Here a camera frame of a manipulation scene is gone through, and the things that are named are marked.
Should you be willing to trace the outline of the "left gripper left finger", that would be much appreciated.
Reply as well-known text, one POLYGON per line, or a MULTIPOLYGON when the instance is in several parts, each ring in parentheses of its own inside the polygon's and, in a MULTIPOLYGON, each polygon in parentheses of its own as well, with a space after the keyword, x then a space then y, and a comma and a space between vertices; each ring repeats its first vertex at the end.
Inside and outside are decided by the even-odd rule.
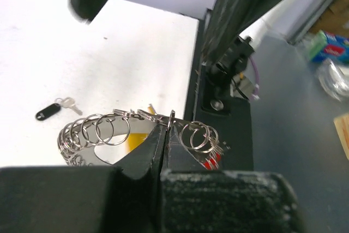
POLYGON ((1 169, 1 232, 160 232, 166 129, 115 165, 1 169))

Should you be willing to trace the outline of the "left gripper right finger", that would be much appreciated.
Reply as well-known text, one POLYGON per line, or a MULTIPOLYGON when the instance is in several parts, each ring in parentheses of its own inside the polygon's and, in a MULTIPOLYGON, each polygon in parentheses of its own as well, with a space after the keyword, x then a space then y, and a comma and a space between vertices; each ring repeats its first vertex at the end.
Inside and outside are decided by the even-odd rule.
POLYGON ((160 175, 161 232, 306 232, 297 197, 280 174, 184 170, 170 161, 177 148, 188 155, 171 134, 160 175))

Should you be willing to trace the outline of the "metal keyring disc with rings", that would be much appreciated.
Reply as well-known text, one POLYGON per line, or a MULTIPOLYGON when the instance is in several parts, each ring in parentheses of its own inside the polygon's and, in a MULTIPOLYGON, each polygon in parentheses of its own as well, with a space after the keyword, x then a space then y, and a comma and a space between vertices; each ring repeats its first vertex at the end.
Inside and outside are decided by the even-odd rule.
POLYGON ((138 109, 114 109, 107 114, 92 114, 68 123, 57 138, 58 150, 69 166, 111 163, 113 148, 127 146, 130 153, 150 136, 156 126, 174 131, 179 145, 208 170, 219 168, 219 161, 229 149, 219 141, 215 128, 199 121, 185 121, 138 109))

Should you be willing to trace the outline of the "key with black tag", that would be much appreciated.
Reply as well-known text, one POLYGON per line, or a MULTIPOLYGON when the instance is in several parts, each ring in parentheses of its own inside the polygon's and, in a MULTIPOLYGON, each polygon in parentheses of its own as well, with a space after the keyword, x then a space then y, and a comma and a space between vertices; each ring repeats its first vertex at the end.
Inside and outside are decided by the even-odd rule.
POLYGON ((44 109, 38 111, 35 114, 35 119, 37 121, 44 121, 53 115, 60 112, 61 108, 71 109, 73 112, 77 113, 79 116, 82 116, 83 112, 76 106, 75 99, 72 97, 66 98, 57 98, 55 102, 44 109))

